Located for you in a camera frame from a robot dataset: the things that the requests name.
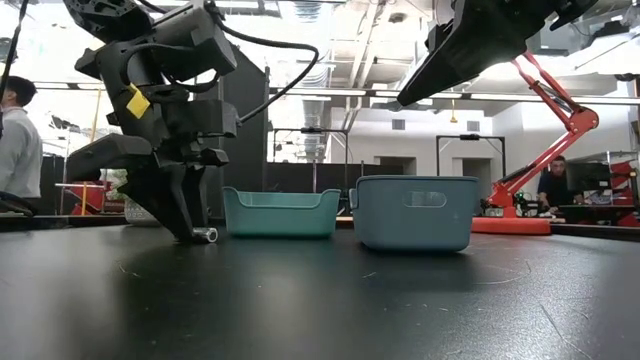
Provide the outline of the green potted plant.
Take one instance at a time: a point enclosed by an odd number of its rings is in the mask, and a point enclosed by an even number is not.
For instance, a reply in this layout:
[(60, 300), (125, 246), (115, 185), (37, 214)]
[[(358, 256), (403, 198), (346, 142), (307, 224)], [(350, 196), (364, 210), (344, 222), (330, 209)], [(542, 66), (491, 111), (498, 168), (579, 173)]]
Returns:
[(108, 183), (106, 199), (113, 205), (118, 203), (123, 206), (124, 217), (130, 225), (140, 227), (158, 227), (160, 225), (151, 213), (121, 192), (121, 188), (127, 183), (125, 169), (105, 169), (103, 174)]

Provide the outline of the red desk lamp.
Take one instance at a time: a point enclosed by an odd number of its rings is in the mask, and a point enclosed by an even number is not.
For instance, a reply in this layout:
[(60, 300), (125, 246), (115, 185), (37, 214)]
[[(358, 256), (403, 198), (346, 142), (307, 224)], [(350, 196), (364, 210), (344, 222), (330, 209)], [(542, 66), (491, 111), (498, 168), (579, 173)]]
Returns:
[(597, 113), (575, 102), (560, 83), (541, 67), (531, 52), (525, 51), (522, 56), (536, 68), (546, 84), (529, 75), (522, 69), (517, 60), (513, 60), (512, 64), (517, 68), (529, 88), (558, 117), (564, 125), (566, 133), (525, 167), (504, 176), (493, 184), (493, 193), (486, 199), (486, 202), (492, 207), (501, 209), (503, 213), (499, 217), (475, 217), (471, 227), (473, 233), (550, 235), (551, 225), (548, 219), (520, 217), (517, 215), (514, 196), (534, 175), (540, 173), (557, 156), (561, 155), (583, 135), (599, 125)]

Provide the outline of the teal plastic bin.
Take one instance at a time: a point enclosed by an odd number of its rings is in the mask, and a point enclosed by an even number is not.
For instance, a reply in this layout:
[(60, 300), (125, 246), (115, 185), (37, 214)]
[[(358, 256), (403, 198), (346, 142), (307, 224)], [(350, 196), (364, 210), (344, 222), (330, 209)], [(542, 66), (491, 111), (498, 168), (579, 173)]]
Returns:
[(222, 194), (231, 236), (327, 238), (336, 228), (341, 191), (247, 192), (224, 187)]

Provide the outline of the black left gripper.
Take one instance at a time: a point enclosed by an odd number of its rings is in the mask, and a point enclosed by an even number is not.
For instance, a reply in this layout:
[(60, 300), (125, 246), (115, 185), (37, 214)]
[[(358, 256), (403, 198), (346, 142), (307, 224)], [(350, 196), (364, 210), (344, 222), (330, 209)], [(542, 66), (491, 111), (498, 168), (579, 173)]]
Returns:
[[(96, 181), (104, 170), (124, 170), (126, 179), (117, 191), (148, 211), (177, 240), (194, 242), (195, 232), (208, 227), (205, 167), (222, 167), (229, 158), (224, 150), (204, 144), (211, 136), (171, 133), (162, 107), (205, 100), (199, 95), (216, 82), (188, 81), (209, 70), (216, 77), (229, 74), (229, 46), (112, 42), (86, 50), (75, 67), (102, 81), (112, 105), (107, 120), (120, 131), (71, 153), (68, 179)], [(182, 190), (186, 168), (188, 208)]]

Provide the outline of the black monitor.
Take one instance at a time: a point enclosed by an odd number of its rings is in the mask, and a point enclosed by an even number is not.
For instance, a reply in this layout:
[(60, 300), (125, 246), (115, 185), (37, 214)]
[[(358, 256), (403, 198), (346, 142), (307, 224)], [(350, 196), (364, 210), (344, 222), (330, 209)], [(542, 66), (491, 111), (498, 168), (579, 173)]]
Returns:
[(569, 163), (566, 177), (568, 188), (575, 192), (611, 188), (609, 166), (602, 163)]

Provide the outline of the blue plastic bin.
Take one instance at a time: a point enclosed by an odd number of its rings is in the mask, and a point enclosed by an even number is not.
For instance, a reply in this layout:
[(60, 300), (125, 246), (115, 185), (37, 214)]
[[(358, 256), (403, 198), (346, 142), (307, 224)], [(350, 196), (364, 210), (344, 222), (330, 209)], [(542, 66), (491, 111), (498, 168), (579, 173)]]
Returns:
[(464, 250), (478, 200), (468, 176), (370, 175), (349, 190), (357, 239), (385, 251)]

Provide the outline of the black curved object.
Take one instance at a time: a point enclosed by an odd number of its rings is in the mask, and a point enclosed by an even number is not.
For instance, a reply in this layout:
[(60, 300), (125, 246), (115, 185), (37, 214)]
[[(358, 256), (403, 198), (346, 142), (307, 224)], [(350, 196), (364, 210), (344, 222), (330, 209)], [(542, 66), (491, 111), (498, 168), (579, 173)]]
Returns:
[(14, 213), (33, 217), (37, 214), (37, 209), (31, 202), (22, 197), (0, 191), (0, 213)]

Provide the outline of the red plastic storage bin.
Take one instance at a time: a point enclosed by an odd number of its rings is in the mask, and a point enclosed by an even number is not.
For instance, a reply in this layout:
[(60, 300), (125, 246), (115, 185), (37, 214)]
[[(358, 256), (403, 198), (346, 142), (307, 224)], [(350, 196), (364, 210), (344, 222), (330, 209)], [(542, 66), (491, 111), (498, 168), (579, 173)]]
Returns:
[(70, 215), (89, 216), (124, 213), (125, 201), (111, 199), (114, 189), (110, 181), (72, 183), (64, 189), (64, 205)]

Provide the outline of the black partition panel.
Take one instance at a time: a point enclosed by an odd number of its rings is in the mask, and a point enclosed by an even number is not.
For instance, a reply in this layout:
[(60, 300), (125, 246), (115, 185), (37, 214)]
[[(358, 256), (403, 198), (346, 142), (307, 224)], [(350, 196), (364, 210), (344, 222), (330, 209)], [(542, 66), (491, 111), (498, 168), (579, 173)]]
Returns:
[[(216, 87), (204, 93), (204, 99), (220, 99), (233, 105), (240, 116), (263, 104), (268, 98), (268, 73), (255, 65), (238, 46), (232, 47), (237, 68), (221, 78)], [(207, 170), (209, 217), (222, 219), (222, 188), (261, 192), (265, 186), (268, 113), (262, 112), (237, 130), (234, 138), (208, 138), (205, 144), (223, 149), (229, 163)]]

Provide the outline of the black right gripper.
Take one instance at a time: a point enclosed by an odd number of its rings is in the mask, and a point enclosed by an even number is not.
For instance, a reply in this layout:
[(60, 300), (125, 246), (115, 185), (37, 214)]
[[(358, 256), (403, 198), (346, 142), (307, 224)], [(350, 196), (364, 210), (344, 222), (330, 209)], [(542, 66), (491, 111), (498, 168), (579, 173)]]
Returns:
[(407, 106), (477, 77), (495, 62), (512, 60), (526, 41), (555, 19), (555, 31), (598, 0), (453, 0), (454, 18), (436, 26), (426, 41), (429, 55), (400, 90)]

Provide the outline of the person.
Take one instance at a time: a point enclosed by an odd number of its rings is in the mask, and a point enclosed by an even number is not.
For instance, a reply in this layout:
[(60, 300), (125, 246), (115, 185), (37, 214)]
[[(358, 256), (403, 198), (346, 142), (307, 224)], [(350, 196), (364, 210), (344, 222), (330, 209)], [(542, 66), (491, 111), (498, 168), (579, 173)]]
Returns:
[(558, 212), (560, 206), (585, 203), (582, 194), (568, 189), (566, 159), (562, 155), (554, 158), (549, 170), (540, 176), (537, 196), (542, 208), (551, 214)]
[(33, 82), (9, 76), (0, 101), (0, 191), (27, 198), (41, 197), (41, 136), (25, 107), (37, 90)]

